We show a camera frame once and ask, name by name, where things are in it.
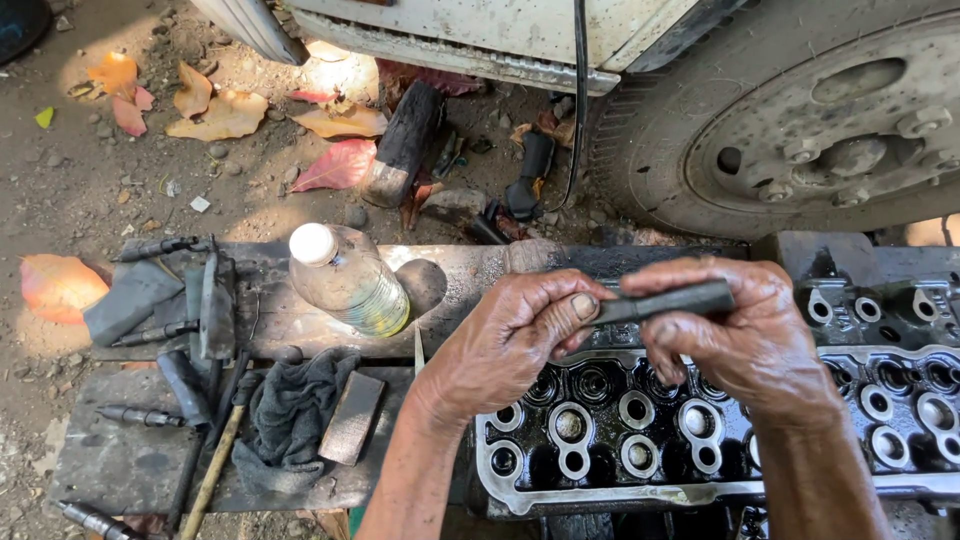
white bottle cap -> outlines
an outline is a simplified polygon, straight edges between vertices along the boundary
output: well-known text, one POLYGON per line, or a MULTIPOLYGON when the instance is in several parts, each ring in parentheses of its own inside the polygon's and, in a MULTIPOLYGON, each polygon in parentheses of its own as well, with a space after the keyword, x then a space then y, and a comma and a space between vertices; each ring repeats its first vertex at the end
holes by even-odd
POLYGON ((337 255, 337 237, 326 225, 305 223, 290 235, 290 255, 307 266, 323 266, 337 255))

gray rag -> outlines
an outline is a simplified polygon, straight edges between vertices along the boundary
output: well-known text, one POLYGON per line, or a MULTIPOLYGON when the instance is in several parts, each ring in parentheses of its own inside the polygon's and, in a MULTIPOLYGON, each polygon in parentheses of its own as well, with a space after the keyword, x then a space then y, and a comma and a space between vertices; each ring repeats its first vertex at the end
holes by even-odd
POLYGON ((303 493, 317 483, 324 474, 320 440, 359 362, 356 351, 338 347, 299 366, 270 368, 251 399, 257 436, 233 445, 233 465, 248 493, 303 493))

hand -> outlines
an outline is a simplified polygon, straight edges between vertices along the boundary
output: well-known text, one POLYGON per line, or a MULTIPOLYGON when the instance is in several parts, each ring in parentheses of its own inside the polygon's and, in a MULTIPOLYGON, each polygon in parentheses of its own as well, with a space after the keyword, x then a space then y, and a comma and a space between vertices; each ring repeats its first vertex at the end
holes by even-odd
POLYGON ((690 355, 707 380, 750 408, 752 420, 806 425, 832 419, 843 402, 797 310, 793 285, 773 262, 680 258, 651 264, 620 281, 646 296, 723 278, 736 309, 721 322, 683 311, 664 313, 641 330, 647 357, 664 384, 680 384, 690 355))
POLYGON ((596 317, 598 299, 614 297, 579 270, 504 276, 424 366, 416 395, 451 426, 512 405, 551 355, 575 351, 589 337, 584 325, 596 317))

white truck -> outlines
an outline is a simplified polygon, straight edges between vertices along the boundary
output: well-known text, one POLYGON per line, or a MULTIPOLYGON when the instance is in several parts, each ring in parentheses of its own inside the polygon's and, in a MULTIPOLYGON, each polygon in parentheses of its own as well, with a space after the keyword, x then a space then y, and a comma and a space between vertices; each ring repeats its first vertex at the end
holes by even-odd
MULTIPOLYGON (((585 2, 590 175, 625 215, 757 238, 960 210, 960 0, 284 0, 351 51, 573 92, 585 2)), ((305 61, 263 0, 194 0, 305 61)))

clear plastic bottle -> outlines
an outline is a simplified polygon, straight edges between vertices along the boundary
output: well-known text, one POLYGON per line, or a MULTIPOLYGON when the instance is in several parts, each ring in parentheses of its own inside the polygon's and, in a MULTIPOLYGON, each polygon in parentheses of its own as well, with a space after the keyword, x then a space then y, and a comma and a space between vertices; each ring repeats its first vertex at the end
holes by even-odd
POLYGON ((410 315, 407 293, 365 234, 307 223, 290 236, 294 290, 337 320, 370 337, 387 337, 410 315))

